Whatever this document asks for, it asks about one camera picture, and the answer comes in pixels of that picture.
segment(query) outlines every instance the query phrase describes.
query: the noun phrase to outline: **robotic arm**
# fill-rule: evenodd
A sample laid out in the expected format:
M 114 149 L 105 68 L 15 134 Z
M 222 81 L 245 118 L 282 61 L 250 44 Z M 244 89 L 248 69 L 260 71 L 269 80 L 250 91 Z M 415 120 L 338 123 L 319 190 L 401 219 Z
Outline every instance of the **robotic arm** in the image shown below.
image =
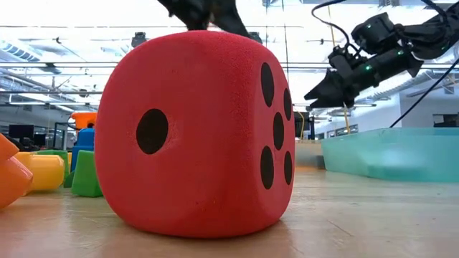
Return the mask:
M 304 96 L 316 99 L 311 108 L 349 108 L 362 90 L 404 71 L 415 77 L 423 59 L 442 56 L 459 40 L 459 2 L 418 25 L 393 24 L 387 13 L 378 14 L 357 25 L 351 36 L 359 51 L 373 56 L 334 47 L 328 56 L 333 70 L 327 69 L 325 78 Z
M 158 0 L 188 30 L 205 30 L 212 22 L 226 32 L 253 39 L 237 12 L 236 0 Z

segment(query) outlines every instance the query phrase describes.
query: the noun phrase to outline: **teal plastic bin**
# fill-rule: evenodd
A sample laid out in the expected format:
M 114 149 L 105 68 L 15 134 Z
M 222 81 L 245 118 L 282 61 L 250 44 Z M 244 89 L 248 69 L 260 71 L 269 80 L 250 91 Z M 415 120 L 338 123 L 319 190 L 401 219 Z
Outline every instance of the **teal plastic bin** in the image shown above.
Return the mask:
M 390 181 L 459 182 L 459 128 L 388 128 L 321 141 L 328 171 Z

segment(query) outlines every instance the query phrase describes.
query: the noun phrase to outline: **black dot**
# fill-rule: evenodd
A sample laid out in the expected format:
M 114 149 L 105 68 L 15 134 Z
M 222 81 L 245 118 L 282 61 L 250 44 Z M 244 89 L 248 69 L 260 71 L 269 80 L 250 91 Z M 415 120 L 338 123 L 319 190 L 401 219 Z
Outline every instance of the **black dot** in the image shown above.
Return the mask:
M 293 174 L 292 155 L 290 154 L 290 151 L 287 151 L 284 157 L 284 176 L 285 176 L 285 182 L 288 185 L 292 183 L 292 174 Z
M 263 182 L 263 186 L 266 189 L 271 188 L 271 186 L 273 186 L 274 181 L 274 161 L 273 153 L 271 152 L 271 149 L 267 146 L 263 148 L 263 151 L 261 153 L 260 170 L 261 181 Z
M 290 92 L 288 89 L 284 90 L 284 112 L 285 117 L 288 121 L 292 118 L 292 99 L 290 98 Z
M 137 125 L 137 144 L 145 154 L 153 154 L 163 147 L 167 139 L 169 123 L 159 109 L 150 109 Z
M 274 147 L 279 151 L 284 144 L 284 121 L 282 115 L 277 112 L 273 123 Z
M 268 107 L 273 104 L 274 99 L 274 78 L 270 65 L 263 63 L 261 66 L 261 89 Z

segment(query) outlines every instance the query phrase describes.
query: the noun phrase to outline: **die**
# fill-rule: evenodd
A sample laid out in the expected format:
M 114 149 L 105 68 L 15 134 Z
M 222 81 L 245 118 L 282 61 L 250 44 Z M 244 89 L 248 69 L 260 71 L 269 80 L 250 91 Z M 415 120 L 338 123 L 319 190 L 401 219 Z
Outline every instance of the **die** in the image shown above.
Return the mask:
M 101 190 L 143 231 L 234 237 L 279 220 L 293 187 L 293 109 L 261 44 L 224 32 L 152 39 L 127 54 L 95 129 Z

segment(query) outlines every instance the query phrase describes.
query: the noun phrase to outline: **wooden table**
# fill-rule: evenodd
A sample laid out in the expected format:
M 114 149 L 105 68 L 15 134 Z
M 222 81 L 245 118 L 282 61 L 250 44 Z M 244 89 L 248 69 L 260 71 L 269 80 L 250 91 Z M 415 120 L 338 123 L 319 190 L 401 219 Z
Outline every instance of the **wooden table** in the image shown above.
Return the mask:
M 179 239 L 126 226 L 105 199 L 68 191 L 0 211 L 1 258 L 458 257 L 459 185 L 297 169 L 282 220 L 250 236 Z

